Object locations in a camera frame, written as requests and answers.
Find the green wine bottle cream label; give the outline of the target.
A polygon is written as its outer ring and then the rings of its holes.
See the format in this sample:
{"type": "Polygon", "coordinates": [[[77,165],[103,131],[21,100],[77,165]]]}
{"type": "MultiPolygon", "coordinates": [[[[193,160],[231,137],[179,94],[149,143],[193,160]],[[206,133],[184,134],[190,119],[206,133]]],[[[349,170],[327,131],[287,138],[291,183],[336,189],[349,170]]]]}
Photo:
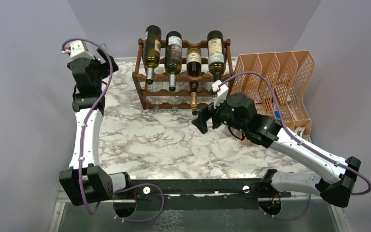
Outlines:
{"type": "Polygon", "coordinates": [[[210,74],[214,76],[214,81],[218,81],[226,69],[222,32],[218,30],[210,31],[207,35],[207,42],[208,69],[210,74]]]}

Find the clear glass bottle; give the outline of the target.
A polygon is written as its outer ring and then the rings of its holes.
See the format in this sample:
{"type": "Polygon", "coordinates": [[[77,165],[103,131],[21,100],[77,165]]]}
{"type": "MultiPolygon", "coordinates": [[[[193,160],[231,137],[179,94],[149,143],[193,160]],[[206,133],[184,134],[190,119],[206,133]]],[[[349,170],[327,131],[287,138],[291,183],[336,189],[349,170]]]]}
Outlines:
{"type": "MultiPolygon", "coordinates": [[[[101,48],[105,48],[105,50],[109,53],[106,44],[102,43],[100,44],[101,48]]],[[[102,64],[104,62],[104,59],[101,57],[99,58],[99,62],[102,64]]],[[[107,83],[110,81],[114,85],[117,83],[117,79],[121,77],[121,73],[118,71],[113,72],[112,77],[110,77],[110,73],[101,73],[102,78],[102,84],[107,85],[107,83]]]]}

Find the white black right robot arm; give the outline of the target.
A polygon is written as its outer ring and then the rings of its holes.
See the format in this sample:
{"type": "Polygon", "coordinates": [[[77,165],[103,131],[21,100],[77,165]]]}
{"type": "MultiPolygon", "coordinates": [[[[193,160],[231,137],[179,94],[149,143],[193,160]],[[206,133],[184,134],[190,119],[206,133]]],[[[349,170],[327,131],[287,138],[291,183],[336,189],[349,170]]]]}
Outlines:
{"type": "Polygon", "coordinates": [[[294,191],[310,193],[337,207],[346,208],[355,186],[361,161],[333,155],[312,143],[285,130],[281,121],[257,113],[254,101],[243,93],[236,93],[221,104],[210,103],[198,111],[192,120],[203,134],[207,121],[213,129],[221,125],[239,130],[247,140],[265,148],[281,152],[303,164],[311,174],[267,171],[259,184],[260,192],[267,197],[276,192],[294,191]]]}

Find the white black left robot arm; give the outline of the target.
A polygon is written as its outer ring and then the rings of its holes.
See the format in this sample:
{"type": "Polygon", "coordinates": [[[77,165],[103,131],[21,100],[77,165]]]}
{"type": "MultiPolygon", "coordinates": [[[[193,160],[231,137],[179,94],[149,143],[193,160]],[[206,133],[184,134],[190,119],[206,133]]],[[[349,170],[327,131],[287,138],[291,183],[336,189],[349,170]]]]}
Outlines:
{"type": "Polygon", "coordinates": [[[110,200],[114,193],[123,199],[132,194],[126,172],[109,175],[100,167],[99,137],[105,107],[102,85],[118,66],[101,49],[97,52],[104,63],[89,52],[83,41],[75,41],[64,49],[71,58],[67,67],[76,82],[72,108],[77,131],[69,168],[60,172],[59,181],[74,206],[110,200]]]}

